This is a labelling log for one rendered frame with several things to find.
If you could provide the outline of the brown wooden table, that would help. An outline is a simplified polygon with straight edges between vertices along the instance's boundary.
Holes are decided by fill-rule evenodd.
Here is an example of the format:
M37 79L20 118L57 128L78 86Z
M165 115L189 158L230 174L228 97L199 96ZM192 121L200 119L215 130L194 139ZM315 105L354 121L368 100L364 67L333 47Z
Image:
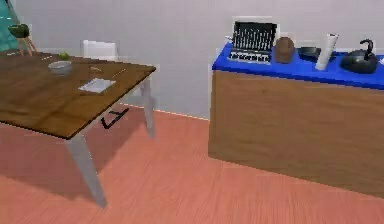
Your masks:
M93 199L107 205L85 132L112 111L126 95L140 88L146 128L154 135L151 65L106 61L72 56L72 70L65 75L48 68L59 56L36 52L22 56L17 51L0 52L0 123L50 135L63 140L72 155ZM115 84L101 93L79 90L94 78L113 80Z

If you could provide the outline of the white paper towel roll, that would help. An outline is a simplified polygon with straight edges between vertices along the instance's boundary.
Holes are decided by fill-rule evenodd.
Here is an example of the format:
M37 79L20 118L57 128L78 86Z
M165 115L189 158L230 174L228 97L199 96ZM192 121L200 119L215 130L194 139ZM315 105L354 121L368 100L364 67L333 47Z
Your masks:
M337 34L332 34L332 33L327 34L324 45L321 48L320 55L315 65L315 68L317 70L323 71L326 69L329 63L330 57L333 53L333 50L336 46L337 40L338 40Z

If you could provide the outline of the black chair frame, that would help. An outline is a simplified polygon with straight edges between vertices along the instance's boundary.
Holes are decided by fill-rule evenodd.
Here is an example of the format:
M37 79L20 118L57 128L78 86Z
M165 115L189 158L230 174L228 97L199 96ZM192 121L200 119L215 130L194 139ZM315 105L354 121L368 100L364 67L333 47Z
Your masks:
M103 126L104 129L108 130L110 129L116 122L118 122L127 112L129 111L128 108L125 108L124 110L122 111L109 111L109 114L112 114L114 115L114 118L109 122L107 123L105 118L102 117L101 118L101 124Z

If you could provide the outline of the white paper sheet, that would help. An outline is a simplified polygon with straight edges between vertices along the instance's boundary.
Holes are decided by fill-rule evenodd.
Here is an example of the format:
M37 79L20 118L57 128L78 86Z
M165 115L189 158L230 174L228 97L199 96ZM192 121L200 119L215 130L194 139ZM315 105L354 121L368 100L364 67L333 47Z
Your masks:
M87 82L86 84L79 87L79 90L81 91L87 91L92 93L101 93L110 86L115 84L115 81L113 80L106 80L101 78L94 78Z

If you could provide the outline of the brown rounded jar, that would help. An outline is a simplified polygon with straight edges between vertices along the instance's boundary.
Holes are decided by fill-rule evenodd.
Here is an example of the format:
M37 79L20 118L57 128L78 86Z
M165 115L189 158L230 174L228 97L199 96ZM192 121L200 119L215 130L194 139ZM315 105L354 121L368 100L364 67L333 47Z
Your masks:
M274 59L278 63L288 64L292 61L295 47L289 37L280 37L276 41Z

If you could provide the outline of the dark green potted plant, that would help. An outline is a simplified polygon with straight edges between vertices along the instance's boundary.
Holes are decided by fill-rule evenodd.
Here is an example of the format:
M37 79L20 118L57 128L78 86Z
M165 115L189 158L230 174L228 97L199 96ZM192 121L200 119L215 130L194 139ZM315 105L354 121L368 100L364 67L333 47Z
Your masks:
M30 35L29 27L26 24L10 25L8 30L15 38L26 38Z

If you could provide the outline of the black bowl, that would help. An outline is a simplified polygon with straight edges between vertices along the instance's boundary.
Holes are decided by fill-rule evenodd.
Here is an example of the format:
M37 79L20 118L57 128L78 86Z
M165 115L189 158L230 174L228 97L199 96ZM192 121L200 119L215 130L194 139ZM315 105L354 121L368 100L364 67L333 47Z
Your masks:
M316 62L321 53L317 47L301 47L298 49L298 55L302 60Z

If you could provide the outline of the grey bowl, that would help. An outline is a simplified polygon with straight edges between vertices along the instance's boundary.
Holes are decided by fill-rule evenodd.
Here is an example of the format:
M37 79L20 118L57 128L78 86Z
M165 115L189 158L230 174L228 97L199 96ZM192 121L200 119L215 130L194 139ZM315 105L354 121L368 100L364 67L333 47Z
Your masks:
M50 63L48 68L54 74L65 75L71 72L72 63L70 61L56 61Z

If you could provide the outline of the blue-topped wooden counter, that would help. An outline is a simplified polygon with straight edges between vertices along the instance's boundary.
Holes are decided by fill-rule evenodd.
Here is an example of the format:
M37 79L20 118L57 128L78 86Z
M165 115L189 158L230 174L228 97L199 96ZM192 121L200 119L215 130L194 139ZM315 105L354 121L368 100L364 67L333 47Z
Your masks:
M208 154L384 198L384 66L373 74L234 61L212 70Z

